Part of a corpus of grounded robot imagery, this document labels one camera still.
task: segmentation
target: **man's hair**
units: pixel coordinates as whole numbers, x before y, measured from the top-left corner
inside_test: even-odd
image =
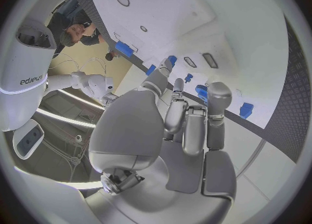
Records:
[[[66,30],[61,33],[60,42],[62,45],[65,45],[65,46],[73,46],[74,44],[76,44],[73,41],[71,34],[68,33]]]
[[[113,59],[113,54],[111,54],[110,52],[108,54],[105,55],[106,60],[111,61]]]

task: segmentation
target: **light strip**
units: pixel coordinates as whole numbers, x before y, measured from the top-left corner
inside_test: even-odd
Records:
[[[29,91],[29,90],[32,90],[34,88],[37,88],[38,86],[41,86],[44,82],[47,81],[47,78],[48,78],[48,74],[46,74],[45,78],[39,84],[36,84],[36,85],[34,85],[30,88],[24,89],[24,90],[7,91],[7,90],[3,90],[0,88],[0,92],[7,94],[7,95],[15,95],[15,94],[20,94],[20,93],[25,93],[26,91]]]
[[[58,91],[60,91],[61,93],[64,93],[65,95],[67,95],[67,96],[69,96],[69,97],[72,97],[72,98],[74,98],[74,99],[76,99],[76,100],[79,100],[79,101],[81,101],[81,102],[83,102],[83,103],[86,103],[86,104],[88,104],[88,105],[90,105],[90,106],[92,106],[92,107],[96,107],[96,108],[98,108],[98,109],[104,110],[104,107],[98,106],[98,105],[96,105],[96,104],[94,104],[94,103],[91,103],[91,102],[88,102],[88,101],[86,101],[86,100],[84,100],[84,99],[82,99],[82,98],[79,98],[79,97],[77,97],[77,96],[75,96],[75,95],[72,95],[72,94],[70,94],[70,93],[68,93],[68,92],[66,92],[66,91],[64,91],[64,90],[58,90]]]
[[[61,184],[71,186],[75,189],[98,189],[103,188],[103,184],[101,181],[93,181],[93,182],[61,182]]]
[[[40,109],[40,108],[38,108],[38,109],[36,110],[36,112],[38,112],[38,113],[40,113],[40,114],[43,114],[43,115],[45,115],[45,116],[49,116],[49,117],[52,117],[52,118],[54,118],[54,119],[63,121],[63,122],[70,123],[70,124],[76,124],[76,125],[85,126],[85,127],[89,127],[89,128],[95,128],[95,126],[96,126],[95,124],[84,123],[84,122],[76,121],[76,120],[69,119],[69,118],[66,118],[66,117],[63,117],[63,116],[58,116],[58,115],[56,115],[56,114],[47,112],[47,111],[42,110],[42,109]]]

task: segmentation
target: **blue plastic part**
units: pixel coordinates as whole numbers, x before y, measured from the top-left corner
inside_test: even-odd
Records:
[[[177,61],[177,57],[171,55],[168,57],[168,60],[170,60],[171,64],[172,64],[172,68],[174,67],[175,65],[175,62]]]
[[[156,69],[156,66],[152,64],[145,74],[149,76],[155,69]]]
[[[190,73],[188,73],[187,76],[186,76],[185,79],[184,79],[184,80],[185,80],[185,83],[191,82],[192,78],[193,78],[193,75],[190,74]]]
[[[121,51],[125,56],[130,57],[133,54],[133,50],[125,43],[118,41],[115,45],[118,51]]]
[[[198,94],[198,97],[204,101],[204,103],[208,104],[208,96],[207,96],[207,86],[197,85],[195,91]]]
[[[252,114],[253,104],[244,103],[243,106],[240,108],[239,115],[241,118],[246,119]]]

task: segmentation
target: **man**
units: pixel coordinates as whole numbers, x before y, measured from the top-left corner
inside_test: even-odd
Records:
[[[73,46],[78,41],[87,46],[106,42],[84,10],[75,15],[73,24],[60,35],[60,42],[65,46]]]

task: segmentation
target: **white mechanical arm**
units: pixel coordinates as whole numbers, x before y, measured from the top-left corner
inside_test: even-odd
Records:
[[[47,89],[44,95],[54,90],[72,87],[81,91],[91,98],[98,99],[104,106],[112,102],[116,95],[113,91],[113,78],[99,74],[86,75],[84,72],[73,72],[66,75],[49,76]]]

